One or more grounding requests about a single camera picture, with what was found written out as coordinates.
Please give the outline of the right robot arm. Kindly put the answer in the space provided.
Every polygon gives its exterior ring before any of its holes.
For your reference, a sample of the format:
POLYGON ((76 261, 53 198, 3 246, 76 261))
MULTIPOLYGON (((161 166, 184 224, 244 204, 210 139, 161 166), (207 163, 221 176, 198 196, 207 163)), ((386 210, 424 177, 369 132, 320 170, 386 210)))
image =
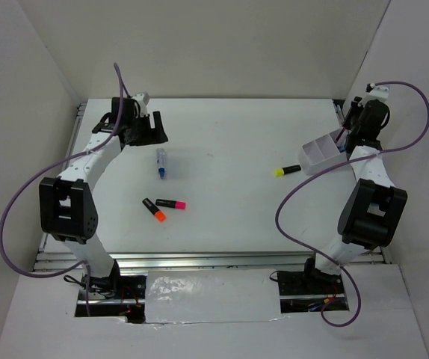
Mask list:
POLYGON ((341 212, 336 237, 322 250, 329 261, 314 254, 304 265, 303 288, 320 292, 327 282, 335 282, 341 266, 360 254, 390 244, 407 203, 407 192, 395 187, 388 177, 377 136, 390 119, 386 100, 379 96, 355 97, 343 128, 348 131, 345 152, 357 181, 341 212))

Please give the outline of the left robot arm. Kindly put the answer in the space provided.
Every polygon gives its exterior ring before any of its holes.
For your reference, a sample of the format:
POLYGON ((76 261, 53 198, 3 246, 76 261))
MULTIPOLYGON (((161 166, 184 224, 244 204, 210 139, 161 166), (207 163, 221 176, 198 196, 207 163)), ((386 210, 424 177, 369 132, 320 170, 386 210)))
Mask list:
POLYGON ((161 114, 149 113, 148 103, 147 93, 114 97, 111 110, 92 129, 81 157, 56 177, 45 177, 39 184, 42 230, 70 249, 78 261, 88 264, 90 275, 84 278, 84 285, 106 298, 122 292, 123 280, 117 261, 96 234, 99 217, 92 191, 125 147, 167 142, 161 114))

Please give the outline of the white divided container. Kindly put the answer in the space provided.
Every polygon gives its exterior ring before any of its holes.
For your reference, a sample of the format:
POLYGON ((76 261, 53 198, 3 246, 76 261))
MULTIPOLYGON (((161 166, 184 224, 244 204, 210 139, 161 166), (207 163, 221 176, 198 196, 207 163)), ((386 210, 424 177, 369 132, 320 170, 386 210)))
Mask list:
POLYGON ((326 168, 346 160, 346 153, 338 147, 341 129, 322 135, 313 141, 305 143, 298 153, 298 161, 302 171, 307 176, 317 174, 326 168))

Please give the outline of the pink highlighter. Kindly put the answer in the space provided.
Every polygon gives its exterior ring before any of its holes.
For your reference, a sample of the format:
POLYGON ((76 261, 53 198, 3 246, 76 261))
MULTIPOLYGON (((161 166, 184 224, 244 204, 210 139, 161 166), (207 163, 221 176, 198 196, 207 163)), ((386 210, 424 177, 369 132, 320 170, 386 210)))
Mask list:
POLYGON ((186 208, 186 202, 177 201, 177 200, 156 199, 155 205, 166 207, 166 208, 173 208, 173 209, 185 209, 186 208))

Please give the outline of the orange highlighter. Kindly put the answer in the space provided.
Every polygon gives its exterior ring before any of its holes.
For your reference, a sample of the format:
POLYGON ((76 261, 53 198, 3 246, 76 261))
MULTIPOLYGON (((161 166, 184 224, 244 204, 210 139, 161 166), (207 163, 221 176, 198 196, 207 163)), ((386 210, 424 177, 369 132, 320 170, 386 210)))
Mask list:
POLYGON ((142 203, 158 221, 166 219, 166 215, 149 198, 144 198, 142 203))

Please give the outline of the yellow highlighter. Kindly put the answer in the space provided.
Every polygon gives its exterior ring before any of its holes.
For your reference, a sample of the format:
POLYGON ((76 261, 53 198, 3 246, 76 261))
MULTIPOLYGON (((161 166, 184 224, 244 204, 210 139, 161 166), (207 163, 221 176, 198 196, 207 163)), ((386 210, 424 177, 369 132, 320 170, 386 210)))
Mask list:
POLYGON ((291 165, 283 168, 277 168, 274 170, 274 174, 276 177, 282 177, 287 174, 293 174, 301 171, 302 168, 300 165, 291 165))

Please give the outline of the white cover plate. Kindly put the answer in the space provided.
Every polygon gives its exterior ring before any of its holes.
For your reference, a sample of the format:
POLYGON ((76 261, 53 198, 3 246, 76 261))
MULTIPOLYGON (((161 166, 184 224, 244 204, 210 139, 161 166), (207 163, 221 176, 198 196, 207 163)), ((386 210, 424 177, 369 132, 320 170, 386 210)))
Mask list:
POLYGON ((269 322, 282 318, 270 269, 150 271, 145 318, 150 324, 269 322))

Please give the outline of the aluminium frame rail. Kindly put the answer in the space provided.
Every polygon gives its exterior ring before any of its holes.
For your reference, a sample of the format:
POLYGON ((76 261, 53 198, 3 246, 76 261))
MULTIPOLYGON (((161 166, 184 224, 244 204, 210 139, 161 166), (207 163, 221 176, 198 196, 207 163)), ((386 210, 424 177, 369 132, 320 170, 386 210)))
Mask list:
MULTIPOLYGON (((126 271, 141 269, 239 269, 248 267, 303 266, 311 256, 308 252, 212 252, 212 253, 164 253, 164 254, 112 254, 119 267, 126 271)), ((60 271, 78 260, 66 253, 40 252, 34 270, 60 271)), ((384 263, 380 250, 359 255, 354 264, 384 263)))

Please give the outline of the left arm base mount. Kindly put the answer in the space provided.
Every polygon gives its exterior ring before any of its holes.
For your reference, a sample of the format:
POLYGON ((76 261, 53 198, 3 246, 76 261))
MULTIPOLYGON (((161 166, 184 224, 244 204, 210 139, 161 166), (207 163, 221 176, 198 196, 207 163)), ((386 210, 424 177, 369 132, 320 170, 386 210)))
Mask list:
POLYGON ((143 324, 145 316, 146 275, 121 277, 117 289, 92 287, 88 299, 80 289, 75 317, 120 317, 128 323, 143 324))

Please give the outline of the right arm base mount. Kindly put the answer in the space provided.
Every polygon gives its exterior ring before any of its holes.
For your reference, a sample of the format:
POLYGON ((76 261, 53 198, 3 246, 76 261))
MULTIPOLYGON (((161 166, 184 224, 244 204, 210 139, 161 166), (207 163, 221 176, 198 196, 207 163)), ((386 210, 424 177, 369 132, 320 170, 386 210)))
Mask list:
POLYGON ((348 309, 345 289, 340 279, 334 283, 308 277, 301 271, 274 271, 269 279, 277 284, 281 313, 320 312, 348 309))

